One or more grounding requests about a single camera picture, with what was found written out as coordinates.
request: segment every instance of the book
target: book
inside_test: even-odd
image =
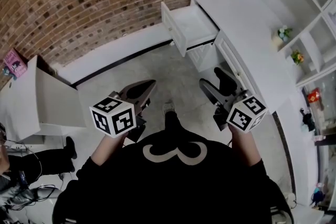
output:
[[[10,71],[19,78],[24,72],[27,71],[26,64],[22,61],[15,49],[11,49],[4,58],[5,64]]]

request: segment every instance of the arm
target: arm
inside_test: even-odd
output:
[[[229,124],[232,132],[232,149],[238,153],[247,166],[253,166],[261,161],[259,151],[251,132],[247,134]]]
[[[101,166],[115,151],[122,147],[127,134],[128,132],[116,138],[105,135],[91,155],[92,161]]]

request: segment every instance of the foot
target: foot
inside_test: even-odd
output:
[[[76,153],[76,149],[75,149],[75,143],[73,142],[73,140],[70,136],[67,136],[66,142],[67,142],[67,145],[64,147],[64,149],[68,151],[69,156],[72,159],[76,159],[77,158],[77,153]]]
[[[73,173],[74,171],[76,171],[76,169],[75,169],[74,165],[72,165],[70,172]]]
[[[175,106],[172,99],[165,102],[162,106],[163,115],[166,116],[167,112],[175,112]]]

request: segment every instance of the black t-shirt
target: black t-shirt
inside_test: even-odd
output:
[[[271,223],[263,162],[247,167],[228,146],[162,131],[124,147],[102,166],[89,158],[59,196],[54,223]]]

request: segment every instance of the small plant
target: small plant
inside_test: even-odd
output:
[[[278,35],[284,42],[287,42],[290,38],[289,34],[292,31],[292,28],[288,28],[287,25],[284,25],[278,30]]]
[[[291,57],[296,65],[302,63],[304,60],[303,54],[301,54],[298,50],[293,51]]]

